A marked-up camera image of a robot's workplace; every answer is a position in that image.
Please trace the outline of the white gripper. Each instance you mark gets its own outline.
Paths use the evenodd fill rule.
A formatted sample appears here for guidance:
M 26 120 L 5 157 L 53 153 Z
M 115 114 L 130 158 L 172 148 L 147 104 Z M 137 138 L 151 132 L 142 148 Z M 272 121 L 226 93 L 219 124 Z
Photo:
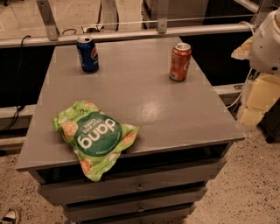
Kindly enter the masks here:
M 273 10 L 231 57 L 249 59 L 250 66 L 262 73 L 250 84 L 237 116 L 240 124 L 256 126 L 280 99 L 280 76 L 276 75 L 280 74 L 280 8 Z

